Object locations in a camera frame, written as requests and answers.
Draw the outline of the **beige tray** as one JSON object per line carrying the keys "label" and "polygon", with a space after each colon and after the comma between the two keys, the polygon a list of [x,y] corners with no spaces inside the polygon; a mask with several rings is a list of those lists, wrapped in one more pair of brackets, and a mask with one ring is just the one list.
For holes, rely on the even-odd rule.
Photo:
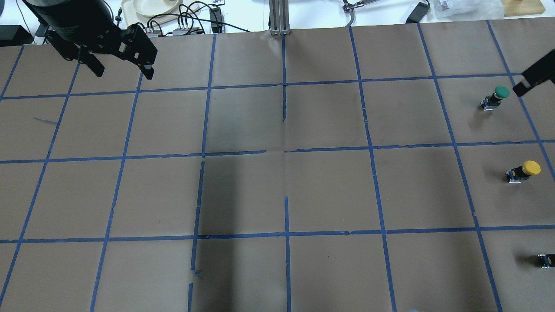
{"label": "beige tray", "polygon": [[[138,14],[136,10],[133,8],[132,2],[133,0],[121,1],[122,15],[125,20],[125,23],[128,26],[135,23],[141,23],[144,26],[147,26],[147,22],[152,18],[152,16],[142,16]],[[172,10],[172,12],[166,13],[166,14],[159,14],[157,15],[156,18],[154,18],[154,21],[159,24],[163,24],[163,23],[170,22],[171,20],[176,20],[178,18],[179,12],[186,11],[186,8],[184,6],[181,6],[183,4],[185,6],[188,6],[189,10],[197,11],[200,9],[200,4],[199,3],[193,4],[192,0],[181,0],[180,2],[181,4],[179,4],[177,8]]]}

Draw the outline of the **aluminium frame post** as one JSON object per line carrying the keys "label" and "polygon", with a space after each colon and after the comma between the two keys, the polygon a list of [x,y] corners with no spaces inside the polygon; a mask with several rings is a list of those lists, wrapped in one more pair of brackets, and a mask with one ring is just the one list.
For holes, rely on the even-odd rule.
{"label": "aluminium frame post", "polygon": [[289,1],[269,0],[269,30],[272,36],[288,36],[291,29],[289,24]]}

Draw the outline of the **beige plate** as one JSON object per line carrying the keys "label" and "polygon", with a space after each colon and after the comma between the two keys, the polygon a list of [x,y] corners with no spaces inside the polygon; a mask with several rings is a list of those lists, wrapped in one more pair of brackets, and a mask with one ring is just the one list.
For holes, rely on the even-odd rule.
{"label": "beige plate", "polygon": [[133,8],[142,16],[156,16],[172,12],[180,0],[133,0]]}

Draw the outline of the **yellow push button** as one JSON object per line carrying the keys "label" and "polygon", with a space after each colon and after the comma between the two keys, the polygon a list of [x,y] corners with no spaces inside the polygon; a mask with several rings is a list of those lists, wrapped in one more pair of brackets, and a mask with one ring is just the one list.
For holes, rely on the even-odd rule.
{"label": "yellow push button", "polygon": [[531,176],[537,176],[541,173],[541,166],[533,160],[525,161],[521,166],[512,168],[506,172],[507,182],[521,183],[523,180],[529,180]]}

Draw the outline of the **wooden cutting board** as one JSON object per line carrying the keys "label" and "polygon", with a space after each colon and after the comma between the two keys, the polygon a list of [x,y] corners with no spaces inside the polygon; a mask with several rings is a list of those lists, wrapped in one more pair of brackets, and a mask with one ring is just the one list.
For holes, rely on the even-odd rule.
{"label": "wooden cutting board", "polygon": [[545,6],[541,0],[502,0],[505,17],[541,15]]}

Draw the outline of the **green push button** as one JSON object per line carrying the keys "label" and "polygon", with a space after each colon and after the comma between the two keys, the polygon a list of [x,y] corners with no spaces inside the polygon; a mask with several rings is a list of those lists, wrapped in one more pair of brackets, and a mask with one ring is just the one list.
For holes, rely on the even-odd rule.
{"label": "green push button", "polygon": [[497,86],[491,95],[484,97],[480,106],[484,112],[495,111],[501,105],[501,101],[509,97],[510,91],[505,86]]}

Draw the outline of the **black power adapter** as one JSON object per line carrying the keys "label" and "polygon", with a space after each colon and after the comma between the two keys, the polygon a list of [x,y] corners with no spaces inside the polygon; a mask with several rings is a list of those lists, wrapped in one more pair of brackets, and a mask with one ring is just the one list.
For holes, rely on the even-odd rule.
{"label": "black power adapter", "polygon": [[222,10],[219,6],[214,6],[209,9],[210,23],[212,33],[222,33],[223,32],[223,15]]}

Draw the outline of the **clear plastic bag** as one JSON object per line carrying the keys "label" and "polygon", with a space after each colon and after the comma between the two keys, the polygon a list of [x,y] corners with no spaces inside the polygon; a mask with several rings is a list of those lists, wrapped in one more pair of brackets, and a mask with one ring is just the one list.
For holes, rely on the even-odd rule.
{"label": "clear plastic bag", "polygon": [[505,16],[501,0],[431,0],[435,16],[449,20],[490,20]]}

